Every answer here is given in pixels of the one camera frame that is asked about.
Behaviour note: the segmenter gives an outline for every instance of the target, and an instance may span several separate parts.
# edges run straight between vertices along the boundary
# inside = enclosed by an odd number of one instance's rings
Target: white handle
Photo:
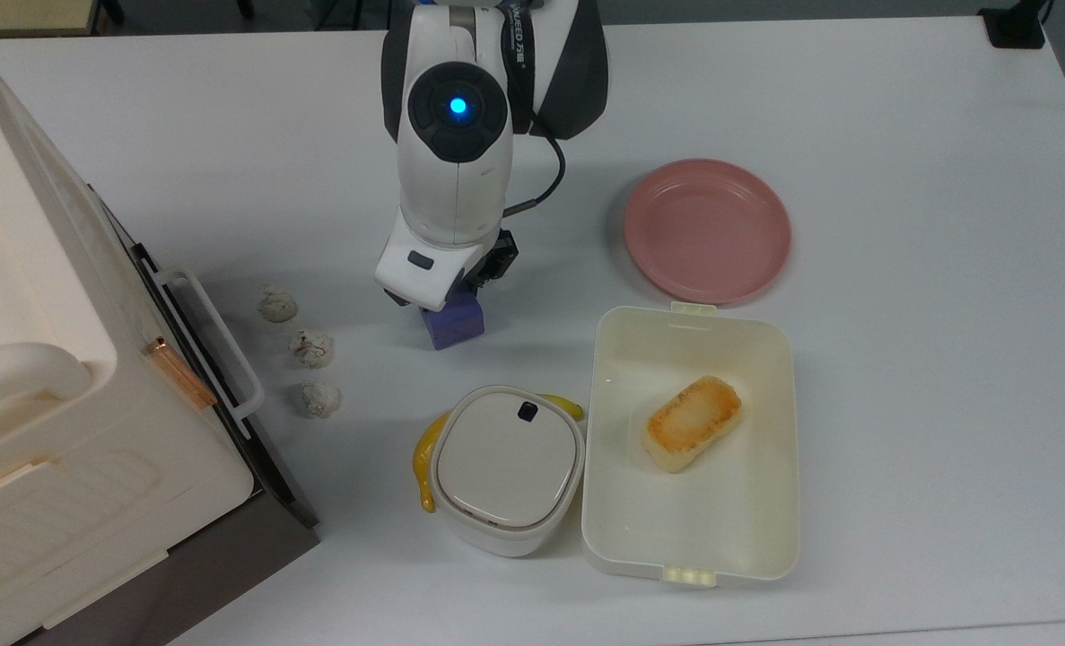
[[[242,371],[245,372],[245,378],[248,380],[250,387],[253,390],[252,396],[237,405],[234,405],[234,408],[229,409],[230,413],[232,413],[233,417],[236,417],[237,420],[244,420],[244,418],[248,417],[250,414],[257,413],[257,409],[260,409],[261,402],[265,400],[265,388],[262,387],[261,380],[258,380],[257,372],[253,372],[252,365],[249,365],[248,360],[245,359],[245,352],[242,351],[240,345],[237,345],[236,341],[233,339],[233,335],[230,334],[229,328],[225,326],[225,320],[220,318],[219,314],[217,314],[216,308],[213,307],[212,300],[209,299],[209,295],[206,294],[204,287],[201,286],[201,283],[198,279],[196,279],[196,276],[193,276],[187,269],[180,268],[180,266],[170,266],[168,269],[154,271],[153,281],[157,282],[158,285],[162,286],[168,285],[168,283],[175,281],[185,281],[191,284],[193,287],[193,294],[196,294],[196,297],[201,301],[201,305],[203,305],[204,311],[208,312],[209,318],[213,319],[213,325],[217,328],[217,331],[220,332],[220,335],[225,336],[225,343],[229,345],[229,351],[232,351],[236,363],[241,364]]]
[[[48,393],[68,401],[84,394],[91,381],[88,368],[58,346],[0,345],[0,400],[21,393]]]

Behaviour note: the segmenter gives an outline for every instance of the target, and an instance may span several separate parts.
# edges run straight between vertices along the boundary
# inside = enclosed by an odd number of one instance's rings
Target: purple cube
[[[453,292],[440,312],[422,307],[421,317],[429,330],[432,347],[437,349],[445,349],[484,334],[484,311],[472,292]]]

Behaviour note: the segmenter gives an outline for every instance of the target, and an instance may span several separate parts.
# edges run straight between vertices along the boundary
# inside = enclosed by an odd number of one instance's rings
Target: food container
[[[584,437],[555,403],[510,386],[468,394],[432,450],[429,483],[454,533],[503,557],[560,525],[584,470]]]
[[[740,425],[678,474],[641,444],[648,418],[715,375]],[[621,307],[601,320],[587,432],[584,550],[601,572],[711,586],[776,580],[800,549],[794,371],[783,332],[711,305]]]

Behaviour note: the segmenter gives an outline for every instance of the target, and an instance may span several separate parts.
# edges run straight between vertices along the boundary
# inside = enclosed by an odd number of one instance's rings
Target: white table
[[[396,208],[377,33],[0,43],[0,72],[163,263],[196,270],[256,360],[260,417],[320,547],[177,643],[712,643],[1065,620],[1065,82],[978,18],[607,29],[607,113],[512,218],[488,332],[432,351],[372,270]],[[555,171],[517,145],[512,200]],[[409,459],[477,386],[587,400],[595,326],[666,308],[626,256],[632,185],[743,165],[787,205],[777,285],[727,315],[794,347],[802,556],[698,592],[596,573],[578,504],[543,551],[493,558],[420,510]],[[286,327],[253,311],[290,289]],[[339,361],[298,370],[295,326]],[[330,420],[292,387],[327,378]]]
[[[1054,646],[1059,643],[1065,646],[1065,623],[757,642],[759,646]]]

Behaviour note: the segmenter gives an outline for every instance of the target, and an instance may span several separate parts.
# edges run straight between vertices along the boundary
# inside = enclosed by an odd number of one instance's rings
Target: black button
[[[426,254],[419,254],[416,252],[408,252],[408,261],[412,262],[413,265],[420,266],[421,269],[428,271],[432,269],[432,259],[426,256]]]
[[[425,130],[437,117],[432,115],[432,86],[429,84],[413,87],[413,95],[409,98],[409,105],[413,109],[413,122],[417,130]]]
[[[488,146],[475,130],[439,130],[432,136],[432,147],[445,161],[468,163],[479,159]]]
[[[442,65],[435,66],[435,68],[429,70],[432,78],[438,83],[444,83],[448,81],[457,81],[458,78],[464,78],[464,70],[470,69],[472,66],[470,63],[442,63]]]
[[[499,130],[501,119],[504,119],[504,111],[498,110],[493,103],[484,106],[484,127],[488,130]]]
[[[537,404],[531,401],[525,401],[521,404],[521,412],[517,413],[515,416],[520,417],[521,420],[531,421],[532,417],[536,417],[538,410],[540,409],[537,408]]]

